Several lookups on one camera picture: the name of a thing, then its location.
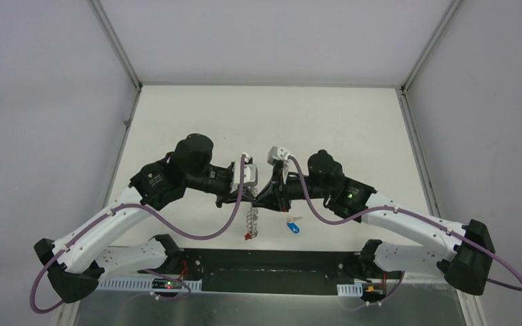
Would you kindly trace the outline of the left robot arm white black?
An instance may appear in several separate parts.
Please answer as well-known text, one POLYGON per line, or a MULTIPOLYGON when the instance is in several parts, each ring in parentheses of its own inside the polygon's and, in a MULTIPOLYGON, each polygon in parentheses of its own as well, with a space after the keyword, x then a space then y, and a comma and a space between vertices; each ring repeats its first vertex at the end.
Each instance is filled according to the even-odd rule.
POLYGON ((192 240, 211 240, 223 234, 234 221, 246 188, 256 185, 258 169, 247 153, 227 168, 212 165, 212 154, 209 137, 190 134, 163 159, 143 166, 112 202, 76 230, 57 240, 36 242, 33 248, 43 268, 31 287, 30 298, 35 299, 43 277, 48 278, 61 303, 70 304, 115 276, 154 268, 167 275, 175 273, 180 256, 166 244, 166 235, 154 236, 136 247, 109 246, 150 216, 192 240), (166 205, 183 198, 187 189, 214 194, 220 202, 234 202, 231 216, 220 230, 197 236, 160 215, 166 205))

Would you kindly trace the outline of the blue key tag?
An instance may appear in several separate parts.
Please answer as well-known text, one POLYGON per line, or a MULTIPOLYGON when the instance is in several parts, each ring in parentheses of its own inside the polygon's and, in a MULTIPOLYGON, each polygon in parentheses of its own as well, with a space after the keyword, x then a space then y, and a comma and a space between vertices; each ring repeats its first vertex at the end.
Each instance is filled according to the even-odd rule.
POLYGON ((286 226, 293 234, 298 234, 300 232, 300 228, 295 223, 287 222, 286 226))

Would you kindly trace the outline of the metal disc with key rings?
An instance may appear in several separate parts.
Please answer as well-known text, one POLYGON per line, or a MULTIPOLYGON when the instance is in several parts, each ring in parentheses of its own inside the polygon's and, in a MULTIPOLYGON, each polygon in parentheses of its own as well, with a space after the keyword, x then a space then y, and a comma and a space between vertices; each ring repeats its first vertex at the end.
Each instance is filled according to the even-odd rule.
POLYGON ((258 236, 258 209, 251 207, 246 214, 247 233, 251 235, 250 240, 258 236))

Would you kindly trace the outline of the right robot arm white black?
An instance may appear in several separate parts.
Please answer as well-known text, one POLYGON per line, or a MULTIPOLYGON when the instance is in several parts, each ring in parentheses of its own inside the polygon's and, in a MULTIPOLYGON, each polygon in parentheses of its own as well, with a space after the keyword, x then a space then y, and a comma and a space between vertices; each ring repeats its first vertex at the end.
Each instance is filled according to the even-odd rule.
POLYGON ((389 230, 413 241, 412 245, 371 239, 358 253, 347 272, 357 278, 376 278, 383 272, 414 272, 443 276, 455 289, 482 295, 495 253, 487 226, 447 221, 401 208, 395 200, 374 187, 345 176, 342 165, 325 150, 314 153, 307 173, 291 172, 297 161, 281 147, 268 155, 273 175, 265 188, 253 196, 254 207, 287 212, 294 200, 310 204, 322 199, 324 208, 339 219, 365 223, 389 230))

